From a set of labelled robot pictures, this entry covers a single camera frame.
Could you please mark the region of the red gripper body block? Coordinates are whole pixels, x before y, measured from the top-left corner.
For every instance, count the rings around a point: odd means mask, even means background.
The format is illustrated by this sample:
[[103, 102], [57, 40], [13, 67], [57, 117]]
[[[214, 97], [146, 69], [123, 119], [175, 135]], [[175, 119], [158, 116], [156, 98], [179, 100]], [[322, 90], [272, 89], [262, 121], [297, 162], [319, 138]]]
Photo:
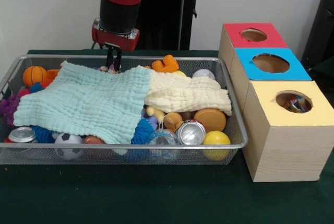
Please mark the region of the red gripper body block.
[[127, 34], [115, 34], [104, 30], [100, 25], [100, 18], [96, 18], [91, 30], [92, 40], [100, 45], [115, 47], [122, 51], [132, 52], [138, 42], [140, 31], [132, 29]]

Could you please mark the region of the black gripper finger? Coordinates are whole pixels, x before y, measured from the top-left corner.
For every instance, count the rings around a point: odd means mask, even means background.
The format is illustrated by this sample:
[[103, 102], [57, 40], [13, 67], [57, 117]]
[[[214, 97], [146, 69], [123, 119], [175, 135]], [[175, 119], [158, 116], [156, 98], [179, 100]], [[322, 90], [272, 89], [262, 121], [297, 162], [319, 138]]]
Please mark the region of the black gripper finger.
[[114, 48], [111, 46], [108, 48], [107, 57], [106, 57], [106, 64], [105, 66], [110, 69], [114, 62], [114, 55], [113, 55]]
[[122, 50], [116, 50], [116, 58], [114, 59], [113, 66], [116, 72], [120, 71], [121, 68], [121, 59], [122, 59]]

